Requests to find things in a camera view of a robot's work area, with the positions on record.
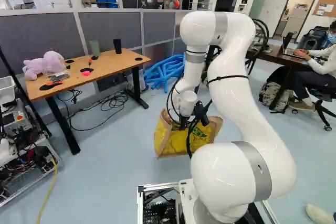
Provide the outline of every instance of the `white robotic arm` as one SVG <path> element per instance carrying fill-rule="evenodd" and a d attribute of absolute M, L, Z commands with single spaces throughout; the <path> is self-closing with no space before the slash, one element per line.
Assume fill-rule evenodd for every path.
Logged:
<path fill-rule="evenodd" d="M 208 69 L 209 90 L 218 111 L 239 127 L 242 141 L 199 148 L 191 160 L 191 173 L 199 204 L 217 221 L 233 223 L 249 203 L 290 191 L 296 166 L 258 110 L 245 78 L 244 59 L 255 35 L 253 21 L 239 13 L 196 11 L 183 18 L 180 34 L 187 44 L 185 71 L 172 94 L 180 113 L 191 104 L 184 99 L 186 92 L 199 85 L 207 46 L 222 49 Z"/>

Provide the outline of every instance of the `bulletin board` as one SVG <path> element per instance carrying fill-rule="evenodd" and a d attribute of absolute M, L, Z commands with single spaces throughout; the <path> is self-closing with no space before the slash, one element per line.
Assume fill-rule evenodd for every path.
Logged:
<path fill-rule="evenodd" d="M 336 17 L 336 0 L 319 0 L 314 15 Z"/>

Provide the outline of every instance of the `yellow cable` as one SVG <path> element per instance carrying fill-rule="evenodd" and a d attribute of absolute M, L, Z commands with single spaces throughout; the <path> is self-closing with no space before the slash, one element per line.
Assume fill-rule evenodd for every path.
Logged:
<path fill-rule="evenodd" d="M 37 218 L 37 224 L 40 224 L 40 220 L 41 220 L 41 216 L 42 216 L 42 213 L 43 213 L 43 210 L 44 210 L 44 207 L 46 206 L 47 202 L 48 202 L 48 199 L 49 199 L 49 195 L 51 193 L 51 191 L 53 190 L 52 188 L 54 187 L 54 184 L 56 182 L 56 178 L 57 178 L 57 164 L 54 160 L 53 157 L 51 157 L 51 161 L 52 163 L 54 164 L 54 168 L 55 168 L 55 175 L 53 177 L 53 181 L 51 182 L 51 185 L 50 185 L 50 188 L 48 190 L 48 193 L 46 195 L 46 198 L 44 199 L 44 202 L 43 202 L 43 205 L 40 209 L 40 212 L 38 213 L 38 218 Z"/>

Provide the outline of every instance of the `pink stuffed animal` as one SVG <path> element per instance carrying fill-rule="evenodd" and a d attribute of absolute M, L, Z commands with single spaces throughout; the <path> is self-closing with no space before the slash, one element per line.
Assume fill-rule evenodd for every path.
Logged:
<path fill-rule="evenodd" d="M 36 80 L 39 73 L 58 73 L 66 68 L 63 56 L 54 51 L 46 52 L 43 59 L 24 60 L 23 64 L 25 79 L 29 81 Z"/>

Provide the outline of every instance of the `yellow bag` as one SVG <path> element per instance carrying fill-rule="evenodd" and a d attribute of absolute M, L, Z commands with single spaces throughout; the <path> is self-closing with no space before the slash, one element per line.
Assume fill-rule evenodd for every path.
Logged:
<path fill-rule="evenodd" d="M 202 126 L 199 122 L 190 135 L 190 150 L 194 153 L 205 144 L 212 144 L 223 125 L 223 119 L 209 116 L 210 123 Z M 179 125 L 170 119 L 167 109 L 161 111 L 154 133 L 154 147 L 157 158 L 187 154 L 186 139 L 188 128 L 180 131 Z"/>

